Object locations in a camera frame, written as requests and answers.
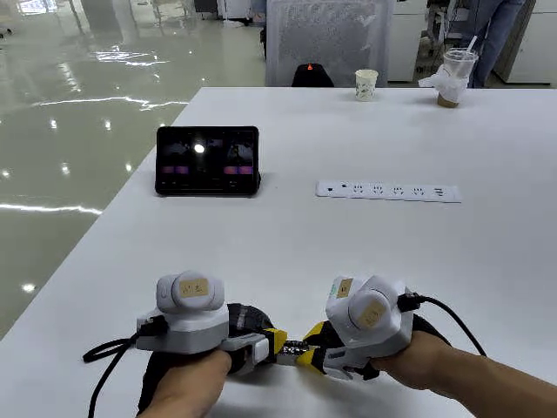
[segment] power strip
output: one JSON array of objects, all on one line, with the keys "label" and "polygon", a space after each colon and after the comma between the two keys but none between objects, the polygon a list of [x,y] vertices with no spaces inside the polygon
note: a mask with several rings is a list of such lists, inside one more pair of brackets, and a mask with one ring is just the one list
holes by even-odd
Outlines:
[{"label": "power strip", "polygon": [[395,185],[368,181],[319,181],[315,192],[323,198],[411,200],[461,203],[455,185]]}]

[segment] plastic cup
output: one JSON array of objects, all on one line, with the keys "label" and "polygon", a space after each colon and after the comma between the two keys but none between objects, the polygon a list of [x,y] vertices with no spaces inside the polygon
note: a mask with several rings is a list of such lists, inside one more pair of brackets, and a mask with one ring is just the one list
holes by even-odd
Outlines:
[{"label": "plastic cup", "polygon": [[[443,55],[443,68],[449,77],[468,80],[476,61],[478,61],[476,51],[468,51],[466,48],[451,48]],[[437,103],[440,106],[451,108],[459,105],[458,102],[447,100],[441,94],[437,98]]]},{"label": "plastic cup", "polygon": [[371,102],[375,96],[375,84],[379,73],[376,70],[356,71],[356,100]]}]

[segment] wrist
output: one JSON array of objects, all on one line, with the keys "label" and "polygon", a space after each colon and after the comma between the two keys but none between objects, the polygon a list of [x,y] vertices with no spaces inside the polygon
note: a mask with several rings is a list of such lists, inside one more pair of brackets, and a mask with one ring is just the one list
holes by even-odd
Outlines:
[{"label": "wrist", "polygon": [[201,418],[203,414],[193,410],[191,405],[182,397],[167,396],[154,401],[138,418]]},{"label": "wrist", "polygon": [[458,400],[462,387],[470,384],[477,367],[483,364],[483,357],[447,347],[440,353],[430,389],[444,396]]}]

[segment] shiny floor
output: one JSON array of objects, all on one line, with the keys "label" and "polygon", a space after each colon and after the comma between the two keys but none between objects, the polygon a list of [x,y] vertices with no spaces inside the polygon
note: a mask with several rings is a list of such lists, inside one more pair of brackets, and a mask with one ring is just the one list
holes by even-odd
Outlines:
[{"label": "shiny floor", "polygon": [[259,29],[185,0],[0,0],[0,338],[203,85],[264,85]]}]

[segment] white table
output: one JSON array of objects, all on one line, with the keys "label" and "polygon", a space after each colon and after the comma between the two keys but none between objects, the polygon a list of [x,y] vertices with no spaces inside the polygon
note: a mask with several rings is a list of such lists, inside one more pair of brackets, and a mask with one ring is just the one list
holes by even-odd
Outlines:
[{"label": "white table", "polygon": [[[557,381],[555,91],[203,89],[175,125],[256,125],[255,199],[155,196],[152,152],[0,343],[0,415],[86,416],[106,362],[81,354],[132,334],[159,276],[225,280],[299,338],[325,317],[338,273],[375,272],[438,296],[494,359]],[[462,204],[318,199],[318,179],[458,185]],[[464,334],[421,310],[457,347]],[[98,417],[133,416],[148,354],[131,350]],[[388,377],[343,382],[275,366],[226,384],[217,417],[459,417],[463,407]]]}]

